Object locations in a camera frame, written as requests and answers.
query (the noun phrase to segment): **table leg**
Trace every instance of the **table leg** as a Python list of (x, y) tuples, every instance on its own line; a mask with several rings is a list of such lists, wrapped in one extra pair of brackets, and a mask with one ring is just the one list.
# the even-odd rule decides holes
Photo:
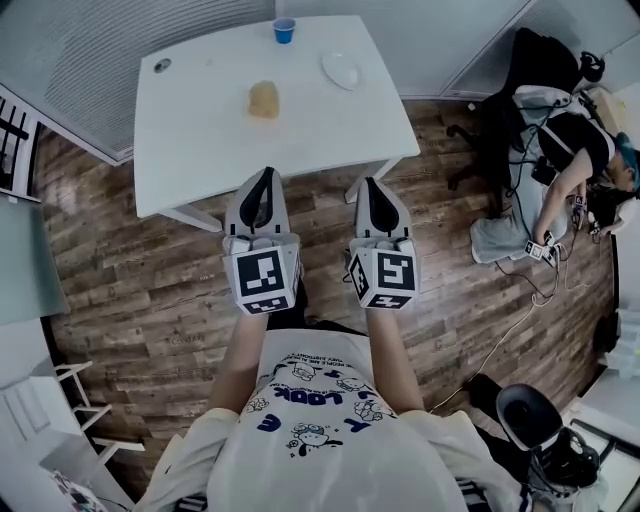
[(351, 185), (349, 190), (347, 190), (347, 193), (344, 195), (345, 201), (347, 203), (353, 203), (358, 198), (358, 189), (360, 188), (360, 184), (364, 181), (365, 178), (375, 178), (376, 180), (381, 179), (400, 160), (400, 158), (392, 158), (391, 160), (387, 160), (386, 162), (371, 162), (362, 172), (362, 174), (358, 176), (358, 179), (355, 181), (355, 183)]
[(192, 226), (211, 231), (212, 233), (222, 231), (222, 223), (218, 219), (201, 212), (190, 204), (162, 210), (160, 213), (170, 219), (191, 224)]

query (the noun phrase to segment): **gray pants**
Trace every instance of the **gray pants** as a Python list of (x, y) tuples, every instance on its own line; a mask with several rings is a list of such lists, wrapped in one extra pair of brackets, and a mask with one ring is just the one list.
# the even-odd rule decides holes
[[(531, 147), (527, 158), (537, 160), (538, 147)], [(511, 149), (509, 161), (511, 164), (511, 183), (515, 187), (520, 174), (522, 153)], [(517, 260), (524, 258), (524, 248), (533, 236), (533, 228), (540, 215), (548, 187), (531, 177), (535, 168), (533, 163), (522, 166), (520, 184), (516, 194), (511, 197), (511, 213), (500, 219), (479, 219), (471, 226), (471, 253), (477, 263), (492, 263), (503, 258)], [(551, 232), (556, 240), (567, 232), (568, 215), (566, 208), (561, 210), (551, 224)]]

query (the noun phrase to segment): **cartoon character print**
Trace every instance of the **cartoon character print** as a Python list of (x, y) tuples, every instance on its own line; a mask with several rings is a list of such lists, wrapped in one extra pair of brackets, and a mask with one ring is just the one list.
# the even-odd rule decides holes
[(315, 368), (311, 365), (308, 365), (307, 363), (295, 363), (293, 365), (292, 373), (305, 382), (309, 382), (316, 376)]
[(356, 402), (353, 405), (353, 411), (364, 421), (380, 421), (384, 416), (395, 418), (391, 409), (373, 400)]
[(359, 389), (368, 387), (364, 382), (358, 379), (339, 379), (336, 381), (336, 384), (339, 388), (342, 388), (345, 391), (358, 391)]
[(264, 398), (253, 398), (247, 402), (247, 407), (245, 408), (245, 412), (256, 412), (261, 411), (262, 409), (266, 409), (269, 405)]
[(298, 448), (298, 455), (300, 455), (300, 457), (306, 457), (309, 448), (342, 445), (342, 441), (329, 439), (329, 436), (324, 433), (324, 427), (320, 425), (298, 423), (293, 427), (291, 433), (295, 439), (287, 444), (287, 448)]

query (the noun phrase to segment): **white desk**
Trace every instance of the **white desk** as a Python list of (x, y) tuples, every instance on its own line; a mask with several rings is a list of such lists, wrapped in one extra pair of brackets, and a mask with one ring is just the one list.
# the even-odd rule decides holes
[[(362, 85), (347, 91), (324, 73), (329, 50), (351, 56)], [(162, 59), (170, 66), (156, 73)], [(275, 82), (280, 116), (252, 118), (249, 89)], [(277, 44), (271, 23), (216, 32), (142, 59), (135, 122), (138, 216), (160, 213), (209, 231), (221, 224), (189, 203), (237, 189), (266, 166), (283, 177), (371, 163), (381, 178), (418, 143), (391, 77), (358, 16), (300, 18)]]

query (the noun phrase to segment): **black railing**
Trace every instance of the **black railing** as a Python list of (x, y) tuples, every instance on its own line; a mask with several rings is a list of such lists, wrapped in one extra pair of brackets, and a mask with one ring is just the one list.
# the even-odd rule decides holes
[[(2, 113), (5, 106), (9, 107), (4, 98), (0, 98), (0, 134), (2, 136), (2, 147), (0, 148), (0, 188), (12, 190), (13, 177), (16, 170), (16, 161), (18, 160), (18, 149), (20, 143), (29, 139), (29, 134), (23, 130), (27, 114), (22, 113), (16, 118), (16, 107), (10, 106), (11, 114), (9, 120), (2, 119)], [(7, 153), (9, 135), (15, 136), (15, 144), (12, 145), (10, 153)]]

